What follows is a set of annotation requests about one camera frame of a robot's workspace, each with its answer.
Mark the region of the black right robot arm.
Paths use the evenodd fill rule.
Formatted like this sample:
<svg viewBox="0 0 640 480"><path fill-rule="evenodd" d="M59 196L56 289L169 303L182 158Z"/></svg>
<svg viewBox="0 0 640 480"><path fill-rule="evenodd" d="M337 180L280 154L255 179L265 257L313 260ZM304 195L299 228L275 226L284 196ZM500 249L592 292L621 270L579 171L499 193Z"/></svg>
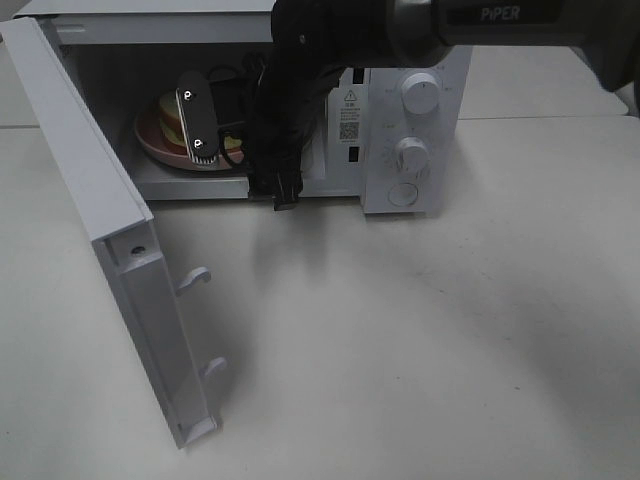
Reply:
<svg viewBox="0 0 640 480"><path fill-rule="evenodd" d="M456 46L567 46L610 92L639 82L635 1L278 1L245 156L249 191L276 209L302 191L311 123L349 67L430 67Z"/></svg>

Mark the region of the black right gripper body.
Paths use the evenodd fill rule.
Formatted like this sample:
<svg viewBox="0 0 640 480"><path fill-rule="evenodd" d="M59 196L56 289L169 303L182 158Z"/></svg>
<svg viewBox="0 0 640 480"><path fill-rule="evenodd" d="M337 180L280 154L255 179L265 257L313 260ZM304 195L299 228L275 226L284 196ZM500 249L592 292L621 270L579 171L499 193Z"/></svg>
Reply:
<svg viewBox="0 0 640 480"><path fill-rule="evenodd" d="M272 200L275 211L294 208L303 189L302 153L313 125L284 131L271 125L247 127L249 198Z"/></svg>

